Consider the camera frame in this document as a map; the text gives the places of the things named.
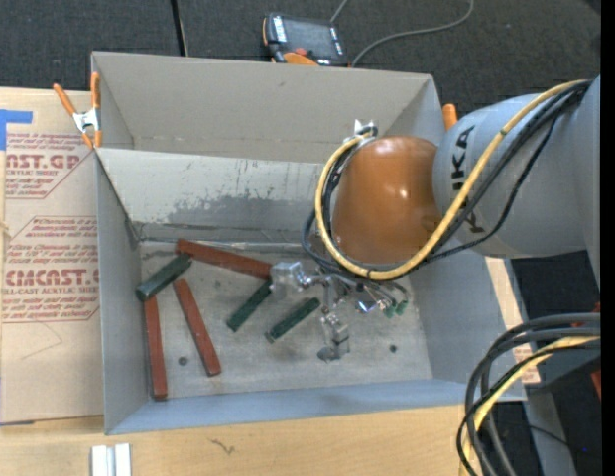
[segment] yellow cable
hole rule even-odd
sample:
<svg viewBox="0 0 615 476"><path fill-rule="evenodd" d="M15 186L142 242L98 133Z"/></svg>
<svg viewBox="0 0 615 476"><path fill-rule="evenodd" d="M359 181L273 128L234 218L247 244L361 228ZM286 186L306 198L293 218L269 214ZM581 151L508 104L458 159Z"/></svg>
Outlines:
<svg viewBox="0 0 615 476"><path fill-rule="evenodd" d="M477 408L477 411L475 412L475 416L474 416L475 429L479 430L479 427L482 425L482 422L488 416L488 413L490 412L492 407L497 402L497 399L499 399L499 397L501 397L501 395L506 390L508 390L515 383L515 381L517 381L521 376L523 376L529 369L536 367L541 362L550 358L553 355L553 353L551 353L550 351L564 349L568 347L574 347L577 345L585 344L587 342L598 340L599 338L600 337L598 336L565 337L560 340L557 340L556 342L553 342L552 344L542 347L539 351L535 352L535 355L534 355L535 358L533 360L531 360L526 365L517 369L512 374L512 376L507 381L505 381L502 384L502 386L499 387L499 389L495 393L493 393L488 399L486 399L486 401L484 401L481 404L481 406L479 406L479 408ZM470 458L471 449L472 449L472 445L468 441L468 439L466 439L466 443L464 444L464 455L466 456L467 459ZM459 464L458 474L459 476L468 474L466 467L462 463Z"/></svg>
<svg viewBox="0 0 615 476"><path fill-rule="evenodd" d="M324 223L323 214L322 214L322 192L325 186L327 175L329 174L329 170L331 169L333 164L338 160L338 158L342 154L344 154L347 150L349 150L351 147L356 145L359 141L361 141L363 139L363 136L356 136L352 138L351 140L347 141L346 143L344 143L338 150L334 152L334 154L329 158L329 160L325 164L325 167L320 175L320 179L316 186L316 196L314 199L314 210L316 213L316 217L315 217L316 227L318 228L320 232L320 238L323 241L323 244L325 245L325 248L327 249L329 254L334 258L334 260L339 265L349 270L350 272L353 272L354 274L359 275L361 277L367 277L367 278L375 279L378 281L394 279L396 277L400 277L401 275L409 272L412 268L417 266L431 252L431 250L433 250L433 248L435 247L435 245L437 244L441 236L446 232L446 230L448 229L448 226L453 221L459 209L463 205L466 199L466 196L468 195L468 193L474 186L475 182L481 175L481 172L483 171L484 167L486 166L491 156L493 155L493 152L497 149L497 147L500 145L500 143L506 137L506 135L509 132L511 132L515 128L515 126L517 126L517 124L522 120L522 118L524 118L530 111L535 109L539 104L549 99L550 97L553 97L557 95L558 93L578 84L579 82L580 81L571 81L568 83L555 86L554 88L551 88L550 90L547 90L544 93L538 95L531 102L529 102L526 106L524 106L521 110L519 110L502 127L502 129L495 135L492 141L488 144L488 146L486 147L486 150L484 150L480 158L475 163L473 170L471 171L470 175L464 182L464 185L462 186L462 188L457 193L455 200L453 201L451 206L446 211L444 218L441 220L441 222L439 223L439 225L437 226L433 234L430 236L427 243L411 259L409 259L402 265L396 268L393 268L391 270L372 271L367 268L363 268L357 265L356 263L353 263L352 261L347 259L340 251L338 251L338 249L336 249L336 247L333 245L331 241L331 238L327 234L327 230L325 228L325 223Z"/></svg>

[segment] black cable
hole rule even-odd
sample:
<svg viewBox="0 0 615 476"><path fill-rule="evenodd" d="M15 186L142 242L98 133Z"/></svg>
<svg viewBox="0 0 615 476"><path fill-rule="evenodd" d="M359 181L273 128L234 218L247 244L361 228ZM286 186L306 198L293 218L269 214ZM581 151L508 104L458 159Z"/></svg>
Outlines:
<svg viewBox="0 0 615 476"><path fill-rule="evenodd" d="M597 328L564 328L564 329L544 329L542 331L537 332L529 332L529 333L520 333L520 330L528 330L534 329L534 327L543 327L550 328L552 325L559 325L563 322L587 322L588 319L596 320L600 319L600 314L579 314L579 315L570 315L570 316L552 316L550 318L541 318L536 319L537 322L529 321L527 323L523 323L520 326L513 328L513 330L509 330L504 333L501 337L499 337L493 345L489 349L486 356L479 362L468 382L468 386L466 389L466 397L465 404L466 410L468 411L470 407L472 407L475 388L477 385L477 381L480 376L485 376L487 379L488 372L492 366L492 363L501 356L503 353L508 350L517 347L519 345L524 345L530 342L537 342L543 340L549 340L553 338L561 338L564 336L594 336L596 334L600 334L600 329ZM482 396L485 396L487 390L482 389ZM469 431L469 436L471 437L471 444L473 445L473 449L476 451L478 457L482 460L482 463L486 466L487 469L491 470L494 474L494 470L490 467L490 462L484 453L484 448L481 445L481 442L477 438L476 429L474 425L474 421L468 421L467 427Z"/></svg>
<svg viewBox="0 0 615 476"><path fill-rule="evenodd" d="M178 0L170 0L171 12L173 14L173 21L176 25L176 35L178 37L178 49L180 50L181 57L188 57L188 50L185 41L185 32L182 27L182 20L180 19L180 8L178 7Z"/></svg>
<svg viewBox="0 0 615 476"><path fill-rule="evenodd" d="M589 330L588 333L591 333L590 336L594 336L595 335L595 330ZM460 461L464 465L464 468L468 471L469 474L477 476L477 474L473 470L472 466L470 465L470 462L466 458L466 455L465 455L463 447L462 447L461 438L463 436L463 432L464 432L465 428L467 428L468 431L469 431L469 439L471 441L471 445L472 445L475 453L477 454L478 458L482 462L482 465L486 468L486 470L489 471L491 476L496 476L496 474L497 474L496 471L494 470L494 468L490 465L490 461L486 457L486 454L484 453L484 449L481 446L481 443L480 443L480 441L478 439L478 436L477 436L477 431L476 431L475 424L474 424L474 415L477 412L477 410L488 399L490 399L490 397L492 397L502 386L504 386L505 383L509 379L511 379L516 372L521 370L523 367L528 365L530 362L532 362L536 358L539 358L539 357L541 357L541 356L543 356L545 354L554 354L554 353L560 352L560 351L587 349L588 347L590 347L588 344L585 344L585 345L582 345L582 346L579 345L579 346L572 346L572 347L559 347L559 348L553 348L553 349L548 349L548 350L542 351L539 354L533 354L533 355L525 358L524 360L522 360L518 364L514 365L508 372L506 372L504 374L504 376L502 378L500 378L495 383L495 385L492 388L490 388L485 394L483 394L477 401L475 401L475 402L472 402L472 400L470 402L468 400L466 401L466 414L465 414L464 419L462 420L462 422L461 422L461 424L460 424L460 426L459 426L459 428L457 430L456 446L457 446L457 453L459 455ZM471 378L471 380L469 381L469 387L467 389L467 399L469 398L469 395L474 395L475 386L472 386L472 390L470 389L471 385L472 385L472 382L473 382L473 379Z"/></svg>
<svg viewBox="0 0 615 476"><path fill-rule="evenodd" d="M598 313L589 313L589 314L563 314L563 315L552 315L548 317L541 317L529 321L528 323L520 324L515 328L508 330L502 336L500 336L495 342L493 342L492 347L499 345L506 340L511 339L517 333L522 331L526 331L527 329L535 329L535 327L552 327L554 325L572 325L575 323L586 323L586 322L596 322L600 321L600 314ZM481 374L480 378L480 393L486 393L489 387L489 377L490 377L490 365ZM488 436L492 442L493 449L497 453L502 465L504 466L506 472L510 475L515 475L515 471L512 468L510 460L506 454L506 450L504 449L503 443L499 436L499 432L497 430L497 426L495 424L494 418L489 416L485 420L485 426L488 432Z"/></svg>

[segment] black stand pole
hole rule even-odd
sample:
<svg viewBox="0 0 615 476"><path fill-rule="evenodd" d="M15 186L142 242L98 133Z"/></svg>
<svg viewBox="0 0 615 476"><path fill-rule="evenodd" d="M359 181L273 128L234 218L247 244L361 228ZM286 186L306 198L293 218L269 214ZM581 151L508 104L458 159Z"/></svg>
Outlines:
<svg viewBox="0 0 615 476"><path fill-rule="evenodd" d="M180 19L180 10L178 9L178 0L171 0L171 10L173 12L173 21L176 25L176 34L178 36L178 47L181 57L188 57L188 50L185 42L185 32L182 28L182 20Z"/></svg>

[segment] wooden stick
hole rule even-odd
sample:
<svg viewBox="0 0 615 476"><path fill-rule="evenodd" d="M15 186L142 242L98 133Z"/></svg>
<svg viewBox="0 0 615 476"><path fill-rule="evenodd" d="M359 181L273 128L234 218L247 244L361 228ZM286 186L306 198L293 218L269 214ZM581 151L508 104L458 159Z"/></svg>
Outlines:
<svg viewBox="0 0 615 476"><path fill-rule="evenodd" d="M149 362L151 366L151 382L153 398L163 401L167 398L167 368L162 349L162 331L160 329L160 316L158 312L158 300L155 296L144 302L145 320L147 324L147 339L149 342Z"/></svg>
<svg viewBox="0 0 615 476"><path fill-rule="evenodd" d="M251 275L260 279L270 278L272 265L263 261L218 250L199 243L187 240L178 240L176 252L179 254L189 254L196 261L218 266L233 272Z"/></svg>
<svg viewBox="0 0 615 476"><path fill-rule="evenodd" d="M203 363L206 369L206 374L209 377L216 376L221 372L219 358L217 357L215 348L206 330L206 325L201 318L199 307L192 295L190 286L186 279L177 279L173 282L173 287L176 290L176 295L178 296L178 301L182 307L184 317L186 318L186 323L195 341L201 363Z"/></svg>

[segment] black power adapter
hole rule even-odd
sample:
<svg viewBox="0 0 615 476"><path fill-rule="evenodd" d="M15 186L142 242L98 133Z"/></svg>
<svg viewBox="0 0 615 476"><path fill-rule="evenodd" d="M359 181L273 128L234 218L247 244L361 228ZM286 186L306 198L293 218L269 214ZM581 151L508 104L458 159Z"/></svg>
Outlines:
<svg viewBox="0 0 615 476"><path fill-rule="evenodd" d="M272 13L264 19L263 39L278 63L349 66L340 34L329 21Z"/></svg>

